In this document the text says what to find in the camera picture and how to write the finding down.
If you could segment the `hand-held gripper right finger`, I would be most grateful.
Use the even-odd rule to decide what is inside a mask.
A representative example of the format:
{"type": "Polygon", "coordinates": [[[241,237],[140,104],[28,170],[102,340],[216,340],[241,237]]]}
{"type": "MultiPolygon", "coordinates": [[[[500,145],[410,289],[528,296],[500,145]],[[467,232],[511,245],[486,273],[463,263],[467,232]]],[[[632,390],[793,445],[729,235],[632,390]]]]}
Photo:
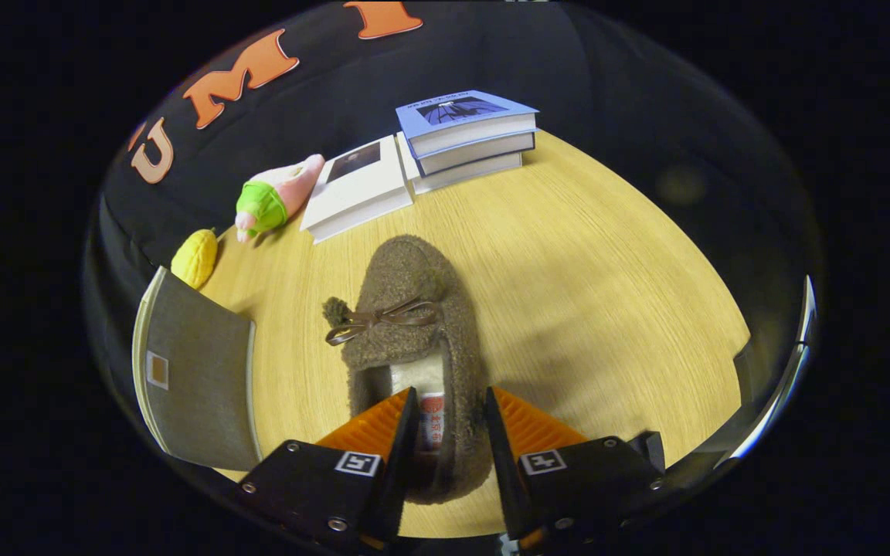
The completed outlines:
{"type": "Polygon", "coordinates": [[[665,501],[661,437],[587,439],[503,388],[484,398],[506,534],[520,551],[593,551],[665,501]]]}

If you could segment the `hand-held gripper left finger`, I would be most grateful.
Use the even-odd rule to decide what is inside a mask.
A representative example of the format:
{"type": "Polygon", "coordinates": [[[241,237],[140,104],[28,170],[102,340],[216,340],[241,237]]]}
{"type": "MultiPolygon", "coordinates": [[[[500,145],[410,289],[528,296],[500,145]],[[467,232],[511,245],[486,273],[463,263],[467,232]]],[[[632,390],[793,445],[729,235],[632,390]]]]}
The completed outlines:
{"type": "Polygon", "coordinates": [[[420,425],[405,388],[323,439],[289,439],[238,482],[257,520],[319,551],[386,551],[398,538],[420,425]]]}

